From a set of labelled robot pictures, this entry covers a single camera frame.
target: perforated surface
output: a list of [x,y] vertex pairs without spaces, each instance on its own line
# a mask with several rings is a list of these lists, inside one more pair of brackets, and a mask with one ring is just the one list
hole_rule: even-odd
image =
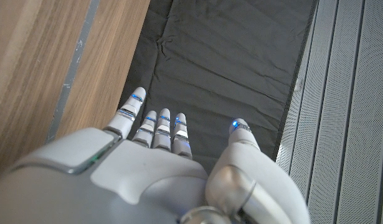
[[294,91],[292,94],[292,100],[290,105],[290,110],[286,117],[286,122],[284,125],[284,132],[281,138],[281,144],[278,149],[276,163],[287,173],[290,173],[291,157],[293,152],[293,145],[295,142],[296,127],[298,126],[299,119],[299,110],[301,106],[301,96],[303,93],[304,82],[306,78],[306,69],[308,67],[308,60],[310,54],[310,46],[312,40],[312,33],[314,29],[314,18],[316,13],[313,16],[313,20],[310,25],[309,36],[306,41],[305,51],[303,52],[303,57],[301,61],[301,67],[298,72],[298,79],[301,80],[301,90]]
[[326,67],[336,13],[336,1],[320,1],[301,104],[290,176],[307,196],[317,137]]
[[334,223],[361,11],[362,0],[339,1],[308,200],[313,223]]
[[366,0],[338,223],[376,223],[383,165],[383,1]]

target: black mat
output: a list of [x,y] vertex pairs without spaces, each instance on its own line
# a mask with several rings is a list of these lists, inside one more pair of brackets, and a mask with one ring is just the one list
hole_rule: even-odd
[[151,0],[120,105],[142,86],[136,123],[150,110],[186,114],[193,157],[208,172],[235,118],[275,159],[314,2]]

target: wooden panel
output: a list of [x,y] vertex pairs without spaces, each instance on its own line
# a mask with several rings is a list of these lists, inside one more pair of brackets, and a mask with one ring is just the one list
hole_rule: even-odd
[[0,172],[43,145],[89,4],[0,0]]
[[149,0],[101,0],[57,136],[104,127],[116,111]]

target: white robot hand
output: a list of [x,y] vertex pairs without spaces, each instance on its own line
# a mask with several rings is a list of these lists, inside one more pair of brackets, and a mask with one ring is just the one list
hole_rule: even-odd
[[208,176],[192,160],[186,116],[150,111],[126,140],[146,92],[137,88],[102,130],[58,139],[0,178],[0,223],[309,223],[293,181],[260,152],[247,123]]

